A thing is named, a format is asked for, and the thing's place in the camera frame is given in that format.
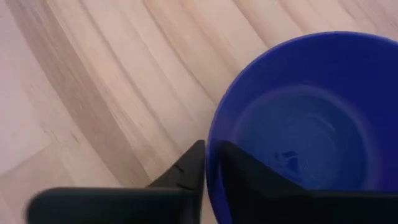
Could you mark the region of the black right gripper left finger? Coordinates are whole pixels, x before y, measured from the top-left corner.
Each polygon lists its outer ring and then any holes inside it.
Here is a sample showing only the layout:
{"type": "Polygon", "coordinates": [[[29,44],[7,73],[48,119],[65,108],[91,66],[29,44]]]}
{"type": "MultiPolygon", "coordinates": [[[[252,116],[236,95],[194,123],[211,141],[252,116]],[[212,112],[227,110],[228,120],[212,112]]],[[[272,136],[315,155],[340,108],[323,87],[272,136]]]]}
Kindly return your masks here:
{"type": "Polygon", "coordinates": [[[205,142],[142,188],[56,187],[32,197],[27,224],[200,224],[205,142]]]}

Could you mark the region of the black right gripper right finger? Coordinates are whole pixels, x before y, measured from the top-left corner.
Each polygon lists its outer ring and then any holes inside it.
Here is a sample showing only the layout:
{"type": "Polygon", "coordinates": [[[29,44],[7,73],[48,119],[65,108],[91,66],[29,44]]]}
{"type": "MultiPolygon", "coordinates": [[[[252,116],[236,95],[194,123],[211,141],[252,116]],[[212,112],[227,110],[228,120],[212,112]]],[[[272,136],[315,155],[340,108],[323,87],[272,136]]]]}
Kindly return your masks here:
{"type": "Polygon", "coordinates": [[[308,190],[231,142],[218,162],[233,224],[398,224],[398,194],[308,190]]]}

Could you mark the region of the blue plastic bowl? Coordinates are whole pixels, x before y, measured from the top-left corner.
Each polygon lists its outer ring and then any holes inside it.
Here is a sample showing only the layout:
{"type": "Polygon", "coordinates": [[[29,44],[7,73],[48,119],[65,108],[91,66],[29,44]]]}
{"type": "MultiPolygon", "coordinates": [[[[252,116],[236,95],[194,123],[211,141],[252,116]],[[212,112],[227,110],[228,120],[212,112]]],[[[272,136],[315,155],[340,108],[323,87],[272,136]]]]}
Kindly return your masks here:
{"type": "Polygon", "coordinates": [[[219,224],[233,224],[218,162],[223,141],[308,190],[398,194],[398,42],[321,32],[251,62],[222,97],[206,181],[219,224]]]}

